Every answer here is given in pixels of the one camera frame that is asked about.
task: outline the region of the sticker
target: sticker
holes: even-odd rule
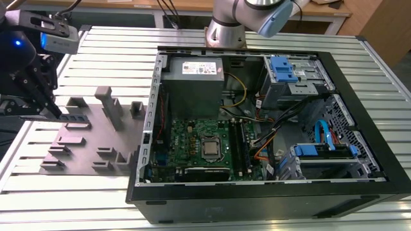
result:
[[[216,63],[184,62],[183,63],[183,74],[184,75],[216,75],[217,74]]]
[[[284,151],[279,149],[273,155],[275,156],[283,156],[283,154],[284,154]]]
[[[261,105],[263,105],[263,101],[261,100],[256,100],[256,108],[261,109]]]
[[[136,8],[151,8],[152,6],[148,5],[135,5]]]
[[[269,164],[267,164],[267,171],[271,173],[271,175],[273,175],[273,167],[271,167]]]
[[[304,76],[305,75],[305,72],[304,71],[293,71],[293,74],[296,76]]]

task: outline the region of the orange wire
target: orange wire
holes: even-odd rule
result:
[[[275,135],[267,140],[267,142],[264,143],[264,145],[260,147],[260,149],[257,150],[256,154],[255,154],[255,159],[259,159],[259,160],[267,160],[268,161],[268,158],[265,157],[260,157],[259,156],[259,153],[263,151],[263,149],[267,147],[267,145],[269,144],[269,142],[272,141],[272,139],[275,138]]]
[[[260,109],[257,108],[256,109],[256,119],[264,120],[263,118],[259,117],[259,111],[260,111]]]

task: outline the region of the wooden table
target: wooden table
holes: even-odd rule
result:
[[[25,10],[57,11],[71,5],[73,0],[27,0],[21,6]],[[211,16],[213,0],[173,0],[180,15]],[[107,0],[83,0],[75,12],[143,13],[152,14],[156,28],[164,28],[163,11],[156,0],[133,0],[129,2],[107,2]],[[341,5],[336,10],[328,5],[309,2],[303,8],[303,21],[329,22],[325,35],[336,35],[351,11]],[[299,20],[299,13],[289,20]]]

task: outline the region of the aluminum extrusion table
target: aluminum extrusion table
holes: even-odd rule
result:
[[[77,55],[57,69],[56,103],[112,86],[127,105],[143,101],[151,85],[157,45],[204,45],[201,30],[95,26],[80,32]],[[355,37],[247,33],[249,48],[332,53],[384,139],[411,175],[411,94],[367,42]],[[128,177],[44,176],[39,165],[61,124],[25,122],[0,164],[0,230],[411,230],[411,197],[375,205],[343,218],[152,225],[125,200]]]

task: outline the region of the power supply label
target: power supply label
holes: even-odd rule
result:
[[[209,62],[184,62],[183,63],[184,75],[216,75],[216,63]]]

